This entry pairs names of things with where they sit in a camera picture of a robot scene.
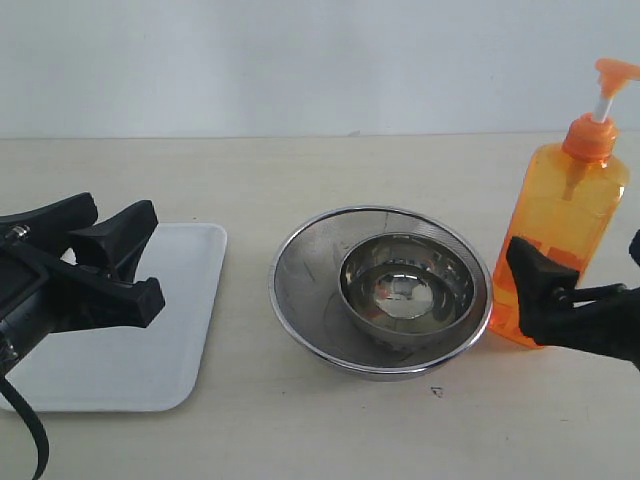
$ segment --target metal bowl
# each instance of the metal bowl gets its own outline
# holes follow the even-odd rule
[[[445,339],[476,300],[476,279],[439,239],[383,234],[356,245],[340,268],[351,319],[391,350],[408,352]]]
[[[349,253],[388,234],[426,239],[434,252],[451,252],[447,258],[464,265],[457,271],[463,277],[468,271],[473,282],[466,313],[433,332],[439,340],[420,349],[382,348],[356,326],[341,293],[339,278]],[[487,326],[492,298],[489,272],[462,237],[418,213],[376,206],[327,212],[297,228],[276,253],[269,292],[278,319],[297,342],[343,371],[385,381],[423,375],[468,349]]]

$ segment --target pump nozzle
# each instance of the pump nozzle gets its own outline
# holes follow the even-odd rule
[[[586,113],[571,124],[562,144],[566,153],[587,163],[604,162],[611,156],[618,137],[615,123],[608,118],[611,102],[629,80],[640,80],[640,66],[613,58],[599,59],[596,69],[602,86],[600,100],[593,113]]]
[[[627,86],[629,80],[640,80],[640,66],[613,58],[601,58],[596,62],[596,69],[600,72],[602,89],[591,119],[596,123],[604,123],[613,97]]]

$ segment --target orange pump dispenser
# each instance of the orange pump dispenser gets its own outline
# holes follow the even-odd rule
[[[640,66],[602,58],[596,69],[601,96],[593,113],[575,120],[563,143],[534,153],[493,274],[490,330],[531,348],[541,347],[518,325],[518,295],[506,261],[511,238],[527,239],[582,278],[629,183],[629,170],[612,154],[618,129],[608,114],[616,93],[640,80]]]

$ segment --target white tray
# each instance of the white tray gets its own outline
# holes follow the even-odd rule
[[[166,299],[151,325],[49,335],[8,378],[38,412],[179,405],[195,386],[226,245],[218,225],[159,225],[137,274],[157,277]]]

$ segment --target beige table surface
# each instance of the beige table surface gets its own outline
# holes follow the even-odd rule
[[[191,397],[159,414],[43,415],[52,443],[45,478],[638,478],[640,374],[630,364],[524,351],[486,334],[433,374],[371,383],[318,363],[269,304],[280,242],[345,205],[437,217],[492,269],[532,151],[561,139],[0,141],[0,214],[90,191],[102,217],[150,198],[162,222],[215,222],[229,234]],[[623,134],[617,152],[640,172],[640,132]],[[640,283],[626,253],[640,228],[638,185],[585,285]],[[34,465],[26,428],[1,412],[0,479],[30,478]]]

